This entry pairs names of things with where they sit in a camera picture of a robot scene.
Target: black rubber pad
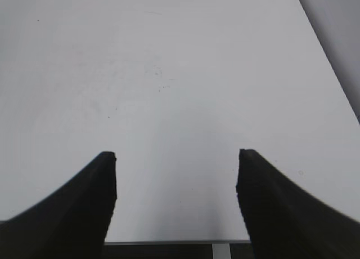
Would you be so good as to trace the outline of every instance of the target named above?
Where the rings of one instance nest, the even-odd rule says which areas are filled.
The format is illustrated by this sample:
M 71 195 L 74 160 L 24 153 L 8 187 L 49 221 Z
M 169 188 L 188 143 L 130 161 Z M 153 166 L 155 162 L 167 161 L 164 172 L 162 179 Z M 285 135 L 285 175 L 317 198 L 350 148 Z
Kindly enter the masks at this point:
M 99 258 L 116 201 L 115 154 L 0 226 L 0 258 Z
M 298 187 L 255 150 L 240 151 L 236 189 L 257 259 L 360 258 L 359 223 Z

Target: dark floor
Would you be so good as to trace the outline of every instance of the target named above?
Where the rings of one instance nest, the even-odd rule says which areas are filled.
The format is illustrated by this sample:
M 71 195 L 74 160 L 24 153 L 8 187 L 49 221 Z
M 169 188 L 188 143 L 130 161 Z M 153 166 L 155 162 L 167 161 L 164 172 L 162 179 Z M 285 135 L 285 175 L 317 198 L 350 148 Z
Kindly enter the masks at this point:
M 251 244 L 230 244 L 231 258 L 254 259 Z M 196 258 L 212 259 L 211 244 L 179 245 L 105 245 L 103 259 L 131 258 Z

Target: smudge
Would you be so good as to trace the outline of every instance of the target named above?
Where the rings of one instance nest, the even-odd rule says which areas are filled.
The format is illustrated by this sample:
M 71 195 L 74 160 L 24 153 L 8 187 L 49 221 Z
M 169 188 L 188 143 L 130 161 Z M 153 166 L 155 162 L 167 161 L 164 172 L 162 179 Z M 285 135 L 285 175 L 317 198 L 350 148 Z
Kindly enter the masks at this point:
M 155 12 L 155 11 L 145 11 L 145 13 L 153 14 L 153 15 L 162 15 L 161 13 Z

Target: white table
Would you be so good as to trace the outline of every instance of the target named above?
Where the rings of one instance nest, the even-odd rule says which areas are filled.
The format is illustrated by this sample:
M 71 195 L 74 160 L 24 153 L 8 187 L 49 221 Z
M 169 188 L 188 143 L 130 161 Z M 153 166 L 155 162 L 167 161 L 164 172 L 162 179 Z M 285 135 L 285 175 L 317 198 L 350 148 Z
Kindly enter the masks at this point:
M 106 241 L 246 240 L 239 148 L 360 220 L 359 125 L 298 0 L 0 0 L 0 33 L 0 220 L 111 150 Z

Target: white surface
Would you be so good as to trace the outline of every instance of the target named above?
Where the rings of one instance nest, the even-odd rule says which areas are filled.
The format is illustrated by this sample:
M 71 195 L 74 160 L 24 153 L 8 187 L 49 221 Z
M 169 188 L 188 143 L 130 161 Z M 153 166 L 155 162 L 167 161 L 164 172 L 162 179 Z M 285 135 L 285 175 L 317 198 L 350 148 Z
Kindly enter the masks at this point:
M 358 122 L 298 0 L 0 1 L 0 220 L 112 150 L 106 241 L 247 239 L 239 148 L 360 220 Z
M 360 118 L 360 0 L 301 0 Z

